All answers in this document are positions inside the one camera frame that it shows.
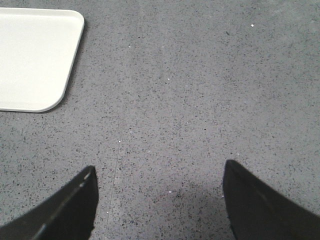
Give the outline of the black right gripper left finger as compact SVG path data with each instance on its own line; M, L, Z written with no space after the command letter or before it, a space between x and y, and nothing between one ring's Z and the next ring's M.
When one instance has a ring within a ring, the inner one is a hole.
M90 165L46 201L0 228L2 240L88 240L98 205L96 169Z

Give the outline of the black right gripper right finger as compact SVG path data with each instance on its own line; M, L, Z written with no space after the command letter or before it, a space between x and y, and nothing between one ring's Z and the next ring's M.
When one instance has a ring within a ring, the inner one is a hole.
M235 160L227 160L223 194L237 240L318 240L320 218L265 184Z

